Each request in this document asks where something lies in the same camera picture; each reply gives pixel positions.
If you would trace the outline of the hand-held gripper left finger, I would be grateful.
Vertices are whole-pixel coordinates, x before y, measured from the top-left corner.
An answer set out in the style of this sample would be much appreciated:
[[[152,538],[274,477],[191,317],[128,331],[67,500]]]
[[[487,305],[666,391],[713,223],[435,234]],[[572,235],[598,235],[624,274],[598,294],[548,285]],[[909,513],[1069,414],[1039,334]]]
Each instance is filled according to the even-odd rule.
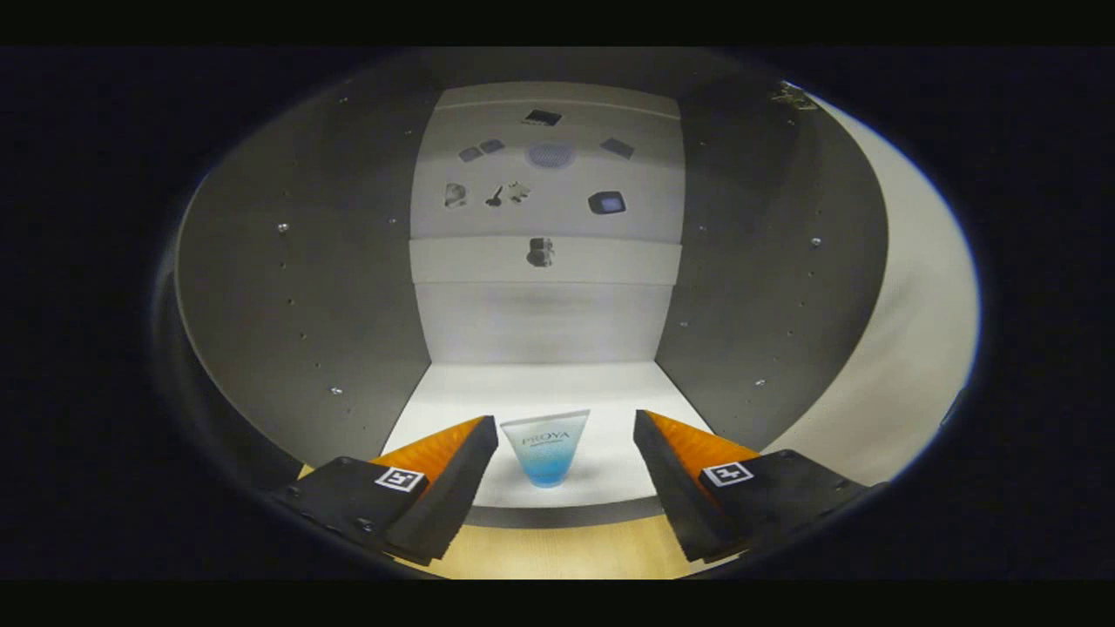
[[[497,446],[481,415],[376,459],[334,457],[270,496],[366,552],[427,566],[449,551]]]

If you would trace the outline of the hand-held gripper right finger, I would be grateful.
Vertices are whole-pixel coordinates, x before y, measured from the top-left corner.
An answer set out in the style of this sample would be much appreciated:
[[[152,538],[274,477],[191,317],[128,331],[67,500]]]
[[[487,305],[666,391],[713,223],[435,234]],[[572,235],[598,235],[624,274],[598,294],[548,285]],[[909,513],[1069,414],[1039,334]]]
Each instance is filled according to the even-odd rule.
[[[690,561],[772,553],[872,495],[792,448],[762,454],[650,409],[633,441]]]

